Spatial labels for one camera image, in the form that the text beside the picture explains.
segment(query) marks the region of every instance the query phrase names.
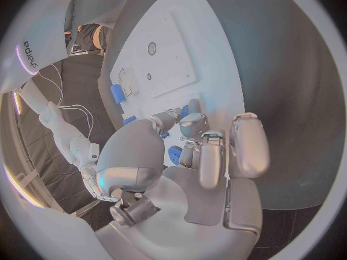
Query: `blue component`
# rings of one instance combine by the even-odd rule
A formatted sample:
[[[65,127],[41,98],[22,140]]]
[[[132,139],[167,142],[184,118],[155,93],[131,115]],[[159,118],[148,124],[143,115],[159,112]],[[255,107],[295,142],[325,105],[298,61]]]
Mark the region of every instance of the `blue component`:
[[[162,134],[161,137],[163,139],[166,139],[169,135],[170,135],[169,132],[166,132],[165,134]]]
[[[169,157],[171,162],[173,162],[176,166],[179,165],[179,157],[182,153],[182,148],[179,146],[172,146],[168,149]]]
[[[125,120],[123,120],[124,125],[127,125],[129,122],[136,120],[135,116],[126,118]]]
[[[110,89],[111,89],[113,98],[115,99],[117,104],[125,101],[125,96],[123,94],[123,91],[121,90],[120,84],[115,84],[111,86]]]
[[[189,109],[188,109],[188,105],[186,105],[182,108],[182,118],[188,115],[189,115]]]

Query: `gray curved surface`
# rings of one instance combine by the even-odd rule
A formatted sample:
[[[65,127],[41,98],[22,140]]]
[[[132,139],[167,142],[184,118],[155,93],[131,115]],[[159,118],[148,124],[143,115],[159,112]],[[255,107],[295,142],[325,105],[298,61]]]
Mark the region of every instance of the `gray curved surface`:
[[[127,1],[102,68],[107,95],[108,75],[123,44],[155,1]],[[322,204],[345,139],[342,87],[322,37],[292,0],[207,1],[233,50],[246,111],[259,116],[268,136],[271,166],[255,180],[263,207]],[[105,107],[113,120],[115,108]]]

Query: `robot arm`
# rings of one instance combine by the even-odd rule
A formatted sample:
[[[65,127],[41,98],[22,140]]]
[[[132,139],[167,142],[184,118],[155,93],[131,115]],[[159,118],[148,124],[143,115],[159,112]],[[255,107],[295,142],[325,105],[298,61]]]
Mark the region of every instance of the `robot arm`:
[[[51,129],[61,154],[65,159],[79,169],[84,185],[93,197],[116,201],[105,196],[99,189],[96,182],[96,163],[99,157],[99,145],[91,143],[73,125],[67,123],[61,110],[43,96],[32,80],[29,80],[23,88],[15,89],[24,101],[38,115],[40,122]]]

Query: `floor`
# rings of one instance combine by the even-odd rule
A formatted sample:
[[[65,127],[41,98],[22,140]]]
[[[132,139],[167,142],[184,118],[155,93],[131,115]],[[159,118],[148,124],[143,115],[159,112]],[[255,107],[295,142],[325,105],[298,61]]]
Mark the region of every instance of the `floor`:
[[[98,230],[113,220],[109,208],[112,202],[101,202],[82,219],[93,230]],[[248,260],[268,260],[288,245],[309,224],[319,206],[301,210],[263,210],[263,230]]]

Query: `purple light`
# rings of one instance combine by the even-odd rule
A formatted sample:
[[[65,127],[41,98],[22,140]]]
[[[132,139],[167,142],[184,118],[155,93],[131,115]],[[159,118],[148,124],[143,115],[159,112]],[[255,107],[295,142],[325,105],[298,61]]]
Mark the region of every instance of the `purple light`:
[[[17,53],[17,57],[18,57],[18,60],[21,64],[21,66],[25,69],[26,72],[28,72],[30,75],[34,76],[37,74],[37,71],[36,72],[31,72],[25,65],[24,65],[24,62],[19,54],[19,50],[18,50],[18,45],[16,45],[16,53]]]

